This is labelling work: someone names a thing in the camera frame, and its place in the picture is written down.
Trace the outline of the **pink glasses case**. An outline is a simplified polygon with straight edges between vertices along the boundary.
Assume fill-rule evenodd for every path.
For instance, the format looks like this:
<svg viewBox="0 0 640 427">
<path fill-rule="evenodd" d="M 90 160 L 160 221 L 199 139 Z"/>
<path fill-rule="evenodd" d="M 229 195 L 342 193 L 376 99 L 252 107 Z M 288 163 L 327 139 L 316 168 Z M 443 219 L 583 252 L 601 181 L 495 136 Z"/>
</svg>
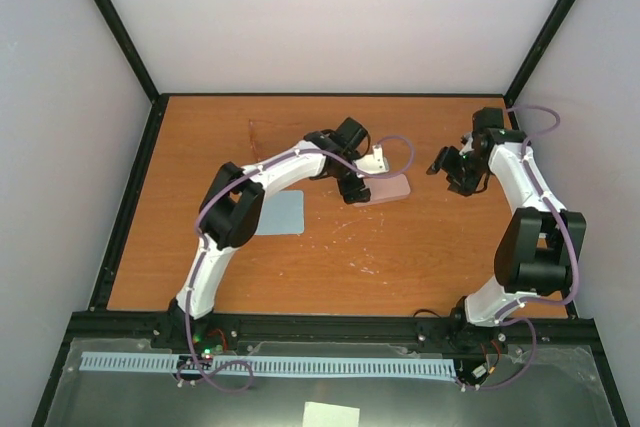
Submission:
<svg viewBox="0 0 640 427">
<path fill-rule="evenodd" d="M 388 203 L 406 199 L 411 193 L 411 187 L 404 174 L 388 178 L 365 178 L 364 185 L 370 190 L 370 199 L 366 202 L 356 202 L 354 207 Z"/>
</svg>

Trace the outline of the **light blue cleaning cloth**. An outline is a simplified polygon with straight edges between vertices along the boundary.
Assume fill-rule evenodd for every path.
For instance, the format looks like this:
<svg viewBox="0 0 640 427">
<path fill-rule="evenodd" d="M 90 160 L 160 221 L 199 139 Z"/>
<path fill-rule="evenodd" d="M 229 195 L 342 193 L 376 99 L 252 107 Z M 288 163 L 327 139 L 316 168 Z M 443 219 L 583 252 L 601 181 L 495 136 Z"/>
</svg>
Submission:
<svg viewBox="0 0 640 427">
<path fill-rule="evenodd" d="M 300 235 L 304 229 L 304 193 L 301 190 L 284 190 L 264 202 L 256 235 Z"/>
</svg>

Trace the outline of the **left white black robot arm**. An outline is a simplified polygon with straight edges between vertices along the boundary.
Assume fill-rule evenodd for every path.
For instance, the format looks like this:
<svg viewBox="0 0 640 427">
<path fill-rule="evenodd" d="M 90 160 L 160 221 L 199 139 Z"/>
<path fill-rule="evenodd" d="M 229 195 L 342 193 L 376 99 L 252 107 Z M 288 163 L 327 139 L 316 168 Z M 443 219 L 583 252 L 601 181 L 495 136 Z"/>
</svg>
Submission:
<svg viewBox="0 0 640 427">
<path fill-rule="evenodd" d="M 223 164 L 216 173 L 198 211 L 196 254 L 168 313 L 172 335 L 186 349 L 201 347 L 208 325 L 200 319 L 213 311 L 216 291 L 232 257 L 255 235 L 266 200 L 305 180 L 334 178 L 346 204 L 371 198 L 358 176 L 356 162 L 363 157 L 361 143 L 368 131 L 351 117 L 337 129 L 306 134 L 292 147 L 266 160 L 240 167 Z"/>
</svg>

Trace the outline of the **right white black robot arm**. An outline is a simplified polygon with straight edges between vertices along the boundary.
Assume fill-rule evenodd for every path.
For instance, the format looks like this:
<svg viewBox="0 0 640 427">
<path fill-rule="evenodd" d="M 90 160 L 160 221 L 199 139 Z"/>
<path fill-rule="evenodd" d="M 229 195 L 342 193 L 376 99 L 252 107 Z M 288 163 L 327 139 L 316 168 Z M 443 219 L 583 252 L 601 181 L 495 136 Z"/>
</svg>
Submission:
<svg viewBox="0 0 640 427">
<path fill-rule="evenodd" d="M 484 107 L 460 148 L 444 147 L 428 174 L 445 172 L 450 191 L 470 197 L 496 178 L 511 220 L 494 255 L 494 273 L 451 310 L 448 339 L 468 349 L 476 329 L 495 328 L 529 304 L 567 307 L 577 295 L 585 217 L 551 191 L 536 165 L 531 136 L 506 127 L 502 110 Z"/>
</svg>

